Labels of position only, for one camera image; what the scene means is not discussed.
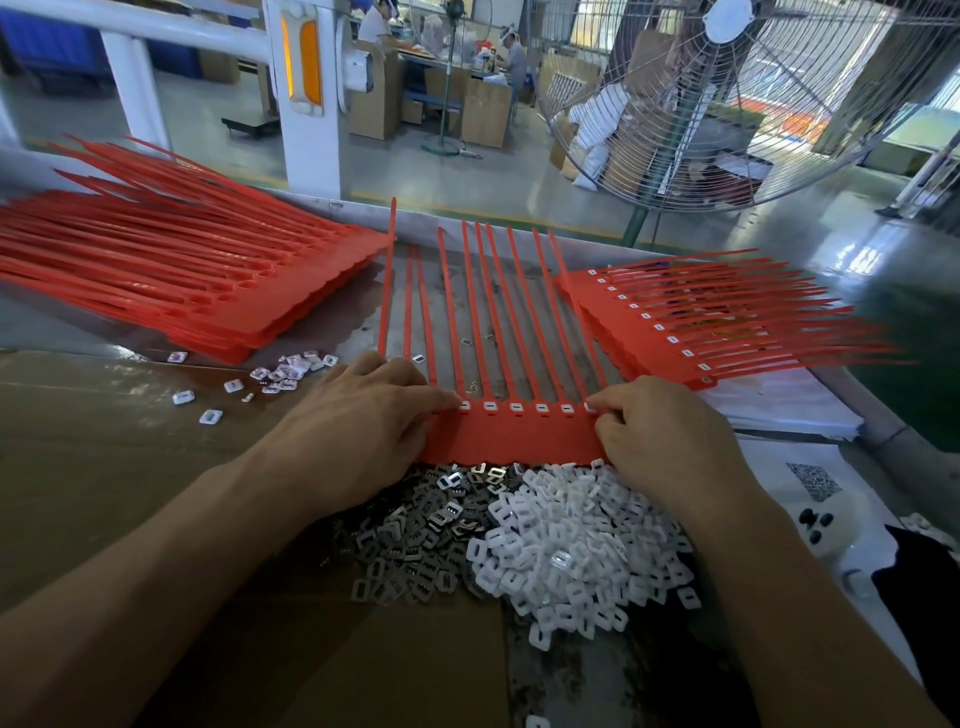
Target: pile of metal inserts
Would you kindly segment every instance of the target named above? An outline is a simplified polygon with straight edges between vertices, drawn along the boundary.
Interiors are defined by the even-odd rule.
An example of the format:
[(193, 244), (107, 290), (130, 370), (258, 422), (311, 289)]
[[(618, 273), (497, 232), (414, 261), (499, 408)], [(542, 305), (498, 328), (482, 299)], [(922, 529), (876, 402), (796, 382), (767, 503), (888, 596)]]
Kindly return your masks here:
[(415, 465), (397, 485), (345, 514), (335, 526), (341, 546), (367, 570), (353, 582), (353, 600), (417, 604), (461, 582), (483, 598), (466, 560), (467, 541), (497, 526), (488, 506), (522, 485), (524, 470), (518, 463)]

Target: orange reflector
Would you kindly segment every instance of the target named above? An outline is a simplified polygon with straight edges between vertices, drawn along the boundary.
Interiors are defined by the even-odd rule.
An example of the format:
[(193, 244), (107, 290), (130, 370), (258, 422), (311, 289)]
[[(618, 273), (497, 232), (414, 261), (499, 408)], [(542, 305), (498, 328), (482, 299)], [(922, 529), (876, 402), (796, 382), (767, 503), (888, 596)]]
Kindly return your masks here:
[(280, 24), (283, 26), (283, 58), (287, 63), (287, 91), (292, 99), (294, 97), (294, 66), (290, 62), (290, 34), (287, 33), (287, 19), (281, 17)]
[(303, 60), (303, 93), (312, 103), (321, 107), (324, 105), (324, 93), (316, 20), (308, 20), (300, 28), (300, 57)]

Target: white pillar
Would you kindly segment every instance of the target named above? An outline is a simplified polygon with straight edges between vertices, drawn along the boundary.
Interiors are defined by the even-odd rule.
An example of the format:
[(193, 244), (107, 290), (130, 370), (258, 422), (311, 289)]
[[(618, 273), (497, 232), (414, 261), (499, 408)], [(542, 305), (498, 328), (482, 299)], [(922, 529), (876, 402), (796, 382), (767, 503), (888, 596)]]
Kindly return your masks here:
[[(302, 105), (290, 99), (281, 20), (284, 11), (301, 15), (307, 5), (313, 5), (317, 10), (323, 91), (323, 109), (313, 108), (311, 113), (303, 113)], [(280, 113), (287, 185), (291, 192), (331, 200), (342, 199), (346, 187), (343, 173), (348, 125), (347, 118), (341, 115), (337, 103), (336, 26), (337, 16), (347, 11), (345, 0), (317, 0), (313, 3), (265, 0), (263, 9), (273, 52), (270, 70)], [(290, 43), (300, 43), (297, 34), (290, 33)]]
[(154, 67), (142, 38), (102, 31), (104, 48), (120, 103), (127, 115), (130, 135), (158, 147), (171, 149), (170, 135), (156, 90)]
[(0, 88), (0, 144), (6, 147), (21, 147), (20, 133), (16, 130), (16, 124), (13, 123), (13, 115), (7, 106), (7, 100), (4, 98), (3, 89)]

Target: green floor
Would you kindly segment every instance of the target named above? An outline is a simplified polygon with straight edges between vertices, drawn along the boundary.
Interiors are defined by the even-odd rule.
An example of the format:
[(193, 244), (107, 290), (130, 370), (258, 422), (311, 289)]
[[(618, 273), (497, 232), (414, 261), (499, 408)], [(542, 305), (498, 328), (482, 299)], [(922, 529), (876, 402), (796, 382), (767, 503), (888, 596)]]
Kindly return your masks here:
[(849, 300), (917, 362), (854, 366), (853, 374), (935, 447), (960, 452), (960, 296), (875, 281)]

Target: white shirt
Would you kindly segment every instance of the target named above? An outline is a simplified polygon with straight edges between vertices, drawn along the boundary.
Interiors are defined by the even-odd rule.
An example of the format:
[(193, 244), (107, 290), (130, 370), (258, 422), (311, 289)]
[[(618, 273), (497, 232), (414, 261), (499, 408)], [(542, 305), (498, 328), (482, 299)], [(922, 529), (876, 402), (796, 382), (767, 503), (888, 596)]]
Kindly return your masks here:
[(379, 42), (380, 36), (388, 36), (389, 34), (390, 23), (383, 19), (383, 15), (380, 14), (376, 5), (371, 5), (367, 14), (363, 16), (363, 20), (360, 22), (360, 30), (357, 31), (357, 40), (376, 43)]

